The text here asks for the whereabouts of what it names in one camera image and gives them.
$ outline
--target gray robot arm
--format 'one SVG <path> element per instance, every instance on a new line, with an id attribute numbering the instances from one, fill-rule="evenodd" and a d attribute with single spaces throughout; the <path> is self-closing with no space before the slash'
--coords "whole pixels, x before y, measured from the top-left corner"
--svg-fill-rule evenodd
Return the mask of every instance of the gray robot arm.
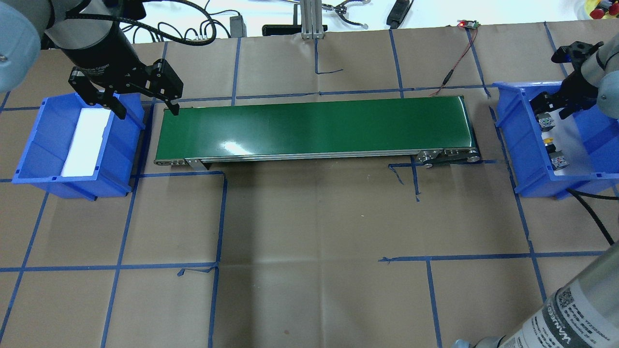
<path id="1" fill-rule="evenodd" d="M 137 20 L 145 15 L 142 3 L 146 1 L 156 0 L 0 0 L 0 92 L 22 82 L 38 56 L 45 33 L 76 65 L 69 83 L 86 103 L 100 104 L 124 118 L 126 109 L 114 94 L 139 92 L 163 100 L 177 115 L 179 106 L 174 100 L 182 96 L 183 82 L 165 59 L 150 66 L 142 63 L 119 27 L 120 21 L 140 24 Z M 206 40 L 171 39 L 194 46 L 215 40 L 215 25 L 202 7 L 187 0 L 169 1 L 201 11 L 212 28 Z M 121 18 L 128 7 L 141 11 Z"/>

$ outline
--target tape strip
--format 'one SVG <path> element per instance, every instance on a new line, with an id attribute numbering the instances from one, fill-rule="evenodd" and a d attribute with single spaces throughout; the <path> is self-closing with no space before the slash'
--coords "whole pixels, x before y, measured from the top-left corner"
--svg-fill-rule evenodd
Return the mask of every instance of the tape strip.
<path id="1" fill-rule="evenodd" d="M 393 30 L 389 29 L 389 39 L 391 40 L 391 50 L 393 50 L 393 59 L 396 63 L 397 85 L 400 87 L 400 98 L 404 99 L 404 90 L 402 86 L 402 73 L 400 71 L 400 61 L 397 58 L 396 41 L 393 38 Z"/>
<path id="2" fill-rule="evenodd" d="M 9 100 L 9 96 L 11 95 L 11 91 L 6 92 L 4 95 L 4 99 L 2 100 L 2 104 L 0 104 L 0 113 L 4 111 L 4 107 L 6 106 L 6 102 Z"/>
<path id="3" fill-rule="evenodd" d="M 39 110 L 39 107 L 5 108 L 2 111 L 27 111 L 27 110 Z"/>
<path id="4" fill-rule="evenodd" d="M 236 85 L 238 82 L 238 62 L 241 56 L 241 38 L 236 42 L 236 57 L 234 61 L 234 79 L 232 80 L 232 106 L 236 105 Z"/>
<path id="5" fill-rule="evenodd" d="M 439 89 L 440 87 L 415 87 L 414 90 L 433 90 Z M 483 85 L 465 85 L 465 86 L 445 86 L 443 89 L 476 89 L 476 88 L 484 88 Z"/>
<path id="6" fill-rule="evenodd" d="M 492 107 L 488 108 L 490 109 L 490 115 L 492 116 L 492 120 L 496 123 L 496 113 L 494 109 Z M 531 261 L 533 263 L 533 270 L 535 271 L 535 278 L 537 278 L 537 285 L 539 286 L 540 293 L 542 295 L 542 301 L 546 302 L 546 289 L 543 286 L 542 273 L 540 272 L 539 265 L 537 264 L 537 258 L 535 257 L 535 248 L 533 247 L 533 242 L 529 238 L 529 226 L 527 225 L 527 219 L 524 217 L 524 210 L 522 208 L 522 202 L 520 201 L 520 195 L 516 193 L 516 180 L 514 179 L 514 172 L 511 169 L 511 165 L 509 164 L 509 158 L 507 156 L 507 150 L 505 148 L 505 142 L 503 141 L 501 131 L 496 126 L 495 131 L 499 142 L 501 142 L 501 150 L 503 151 L 503 157 L 505 159 L 505 164 L 507 165 L 507 169 L 509 172 L 509 180 L 513 189 L 514 199 L 516 200 L 516 205 L 518 207 L 518 214 L 520 214 L 522 229 L 524 230 L 524 236 L 527 238 L 527 244 L 529 245 L 529 253 L 531 255 Z"/>
<path id="7" fill-rule="evenodd" d="M 391 93 L 391 92 L 405 92 L 405 91 L 413 91 L 413 88 L 406 89 L 368 89 L 368 90 L 341 90 L 341 91 L 332 91 L 332 92 L 318 92 L 318 95 L 342 95 L 342 94 L 367 94 L 367 93 Z"/>
<path id="8" fill-rule="evenodd" d="M 207 269 L 194 269 L 194 268 L 181 268 L 180 271 L 178 271 L 178 273 L 176 273 L 177 277 L 182 277 L 185 274 L 185 271 L 192 271 L 192 272 L 201 272 L 201 273 L 210 273 L 212 270 L 214 270 L 215 268 L 217 268 L 217 266 L 213 266 L 213 267 L 209 267 Z"/>
<path id="9" fill-rule="evenodd" d="M 318 39 L 317 38 L 314 39 L 314 67 L 315 67 L 314 71 L 316 75 L 333 74 L 334 72 L 344 71 L 344 69 L 339 69 L 339 70 L 333 70 L 333 71 L 327 71 L 327 72 L 318 72 Z"/>
<path id="10" fill-rule="evenodd" d="M 217 290 L 219 289 L 219 267 L 215 268 L 215 279 L 213 280 L 213 291 L 210 297 L 210 320 L 209 320 L 209 341 L 208 347 L 213 348 L 213 335 L 215 334 L 215 306 L 217 304 Z"/>
<path id="11" fill-rule="evenodd" d="M 214 170 L 212 172 L 175 172 L 175 173 L 152 173 L 135 175 L 135 178 L 163 178 L 167 176 L 196 176 L 196 175 L 223 175 L 223 172 Z"/>
<path id="12" fill-rule="evenodd" d="M 470 30 L 468 28 L 466 28 L 466 35 L 469 37 L 469 41 L 470 41 L 472 37 L 470 35 Z M 473 52 L 473 58 L 475 59 L 475 65 L 477 65 L 477 71 L 479 72 L 479 79 L 482 80 L 483 90 L 484 92 L 486 92 L 486 95 L 488 96 L 488 98 L 490 98 L 491 97 L 490 91 L 488 90 L 486 86 L 486 82 L 483 79 L 482 65 L 479 63 L 479 57 L 477 56 L 477 50 L 475 49 L 475 43 L 471 44 L 470 49 Z"/>
<path id="13" fill-rule="evenodd" d="M 543 23 L 544 28 L 546 28 L 546 35 L 548 35 L 548 40 L 550 41 L 550 46 L 552 46 L 552 52 L 556 52 L 556 45 L 555 45 L 555 40 L 552 38 L 552 33 L 550 33 L 550 28 L 548 28 L 548 22 L 544 22 Z M 559 66 L 561 66 L 561 70 L 563 71 L 563 75 L 565 75 L 565 77 L 568 76 L 568 72 L 565 69 L 565 66 L 563 64 L 559 64 Z"/>
<path id="14" fill-rule="evenodd" d="M 398 164 L 390 164 L 390 165 L 388 165 L 389 169 L 391 169 L 391 171 L 396 174 L 397 180 L 402 185 L 404 185 L 404 183 L 402 182 L 402 178 L 400 178 L 400 175 L 397 173 L 396 167 L 409 167 L 409 166 L 410 165 L 407 165 L 406 163 L 401 163 L 400 165 L 398 165 Z"/>
<path id="15" fill-rule="evenodd" d="M 441 338 L 441 326 L 438 320 L 438 309 L 436 307 L 436 294 L 434 292 L 434 278 L 432 277 L 432 265 L 430 264 L 430 260 L 426 260 L 426 271 L 428 273 L 428 288 L 430 290 L 430 303 L 432 304 L 432 317 L 434 319 L 436 346 L 438 348 L 443 348 L 443 339 Z"/>
<path id="16" fill-rule="evenodd" d="M 315 95 L 319 92 L 308 93 L 288 93 L 288 94 L 264 94 L 264 95 L 244 95 L 236 99 L 268 99 L 268 98 L 289 98 L 289 97 L 304 97 L 306 95 Z"/>
<path id="17" fill-rule="evenodd" d="M 417 166 L 418 165 L 422 165 L 422 164 L 415 163 L 415 157 L 410 156 L 410 167 L 413 171 L 413 184 L 415 185 L 415 199 L 417 200 L 417 202 L 420 202 L 419 195 L 421 194 L 421 192 L 419 192 L 419 182 L 417 180 Z"/>

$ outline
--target green conveyor belt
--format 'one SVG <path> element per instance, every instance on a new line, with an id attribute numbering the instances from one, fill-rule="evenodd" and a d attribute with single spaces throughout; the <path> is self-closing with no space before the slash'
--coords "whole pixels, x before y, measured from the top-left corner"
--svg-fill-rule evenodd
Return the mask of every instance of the green conveyor belt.
<path id="1" fill-rule="evenodd" d="M 178 116 L 165 111 L 155 163 L 399 155 L 476 146 L 463 97 L 183 108 Z"/>

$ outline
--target black cable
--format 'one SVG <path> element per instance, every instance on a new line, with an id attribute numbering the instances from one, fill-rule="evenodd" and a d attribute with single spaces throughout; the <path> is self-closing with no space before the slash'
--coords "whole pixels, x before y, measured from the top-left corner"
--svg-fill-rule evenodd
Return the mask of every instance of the black cable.
<path id="1" fill-rule="evenodd" d="M 616 197 L 616 196 L 601 196 L 599 194 L 576 191 L 575 189 L 571 189 L 571 188 L 568 188 L 568 192 L 571 194 L 575 193 L 579 196 L 591 197 L 591 198 L 596 198 L 596 199 L 606 199 L 607 201 L 619 201 L 619 197 Z"/>
<path id="2" fill-rule="evenodd" d="M 133 32 L 133 43 L 136 43 L 136 34 L 137 34 L 137 31 L 140 30 L 140 29 L 144 29 L 144 28 L 139 28 L 138 27 L 138 28 L 136 28 L 136 31 Z M 149 34 L 150 34 L 150 38 L 153 40 L 153 42 L 157 42 L 157 40 L 155 39 L 155 35 L 153 35 L 152 32 L 149 32 Z"/>
<path id="3" fill-rule="evenodd" d="M 198 34 L 197 34 L 196 29 L 189 28 L 189 29 L 187 29 L 187 31 L 185 32 L 185 35 L 183 36 L 183 38 L 187 38 L 187 34 L 188 34 L 189 32 L 191 32 L 191 31 L 193 31 L 193 32 L 196 34 L 196 37 L 199 37 L 199 36 L 200 36 L 200 35 L 198 35 Z"/>
<path id="4" fill-rule="evenodd" d="M 202 35 L 202 25 L 204 23 L 206 23 L 207 21 L 205 20 L 204 22 L 200 23 L 200 35 Z M 231 38 L 232 36 L 230 35 L 230 32 L 228 31 L 228 29 L 217 19 L 213 20 L 213 23 L 215 23 L 216 25 L 219 25 L 220 27 L 223 28 L 223 30 L 226 32 L 226 35 L 228 35 L 228 38 Z M 204 35 L 206 36 L 206 27 L 204 27 Z"/>
<path id="5" fill-rule="evenodd" d="M 222 13 L 226 13 L 226 12 L 236 12 L 237 15 L 241 15 L 240 12 L 238 12 L 237 10 L 223 10 L 223 11 L 219 11 L 219 12 L 215 12 L 215 13 L 211 13 L 210 15 L 216 15 L 216 14 L 222 14 Z"/>
<path id="6" fill-rule="evenodd" d="M 228 35 L 228 38 L 232 37 L 228 29 L 220 21 L 218 21 L 217 19 L 214 19 L 214 21 L 215 21 L 215 24 L 223 28 L 223 31 L 226 32 L 226 35 Z"/>
<path id="7" fill-rule="evenodd" d="M 588 203 L 585 202 L 584 199 L 580 197 L 580 195 L 576 193 L 573 189 L 568 188 L 567 191 L 572 196 L 574 196 L 574 198 L 576 198 L 578 202 L 580 202 L 580 204 L 582 204 L 582 206 L 586 209 L 589 215 L 591 215 L 591 217 L 593 218 L 593 221 L 595 221 L 595 224 L 597 224 L 598 228 L 600 228 L 600 231 L 602 232 L 602 235 L 604 235 L 604 238 L 606 238 L 606 241 L 608 242 L 608 244 L 614 245 L 615 241 L 613 240 L 613 237 L 610 236 L 610 233 L 608 232 L 608 230 L 606 229 L 606 227 L 604 226 L 600 218 L 597 216 L 597 214 L 593 211 L 591 206 L 588 205 Z"/>
<path id="8" fill-rule="evenodd" d="M 606 59 L 606 63 L 604 63 L 604 69 L 606 69 L 606 67 L 608 66 L 608 63 L 610 62 L 610 60 L 613 59 L 618 54 L 619 54 L 619 51 L 613 53 L 610 57 L 608 57 L 608 59 Z"/>
<path id="9" fill-rule="evenodd" d="M 217 37 L 217 26 L 215 25 L 215 23 L 213 22 L 213 18 L 211 18 L 210 13 L 206 12 L 206 10 L 204 10 L 202 7 L 194 4 L 193 2 L 189 2 L 187 0 L 167 0 L 170 2 L 178 2 L 179 4 L 185 4 L 187 6 L 191 6 L 197 10 L 199 10 L 202 14 L 204 14 L 207 17 L 207 21 L 213 30 L 212 35 L 207 38 L 206 40 L 199 40 L 199 41 L 194 41 L 194 40 L 187 40 L 184 38 L 177 38 L 174 35 L 170 35 L 166 32 L 162 32 L 161 30 L 157 29 L 157 28 L 153 28 L 150 25 L 144 24 L 142 22 L 138 22 L 137 20 L 134 19 L 129 19 L 129 18 L 124 18 L 124 17 L 117 17 L 117 16 L 113 16 L 113 15 L 102 15 L 102 14 L 71 14 L 71 15 L 67 15 L 66 19 L 94 19 L 94 20 L 109 20 L 110 22 L 122 22 L 122 23 L 127 23 L 127 24 L 133 24 L 136 27 L 140 27 L 140 28 L 144 28 L 152 33 L 156 33 L 157 35 L 160 35 L 161 37 L 165 37 L 167 39 L 170 39 L 174 42 L 178 42 L 178 43 L 182 43 L 184 45 L 188 45 L 188 46 L 206 46 L 208 44 L 211 44 L 213 41 L 215 41 L 215 38 Z"/>
<path id="10" fill-rule="evenodd" d="M 165 25 L 169 26 L 170 28 L 174 29 L 174 31 L 176 31 L 176 33 L 178 34 L 178 37 L 180 37 L 180 38 L 183 37 L 183 34 L 181 34 L 181 32 L 179 32 L 178 29 L 175 26 L 173 26 L 172 24 L 166 23 L 166 22 L 159 22 L 157 24 L 157 29 L 161 30 L 161 24 L 165 24 Z"/>

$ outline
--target blue plastic bin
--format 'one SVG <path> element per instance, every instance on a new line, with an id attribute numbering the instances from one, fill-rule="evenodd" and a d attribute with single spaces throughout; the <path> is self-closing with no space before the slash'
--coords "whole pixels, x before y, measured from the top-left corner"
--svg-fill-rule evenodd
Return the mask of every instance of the blue plastic bin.
<path id="1" fill-rule="evenodd" d="M 14 184 L 31 184 L 61 198 L 122 197 L 130 192 L 129 177 L 144 109 L 139 94 L 116 95 L 127 108 L 120 120 L 110 113 L 92 176 L 63 177 L 77 121 L 87 105 L 77 94 L 45 98 L 13 176 Z"/>
<path id="2" fill-rule="evenodd" d="M 561 82 L 497 82 L 494 86 L 500 91 L 497 126 L 503 130 L 516 172 L 517 193 L 524 197 L 563 199 L 569 196 L 567 188 L 599 193 L 619 183 L 618 120 L 605 116 L 597 106 L 557 120 L 562 126 L 565 123 L 574 128 L 567 131 L 566 137 L 571 140 L 558 148 L 571 155 L 567 158 L 570 165 L 565 169 L 568 173 L 557 175 L 530 101 L 543 91 L 557 92 Z"/>

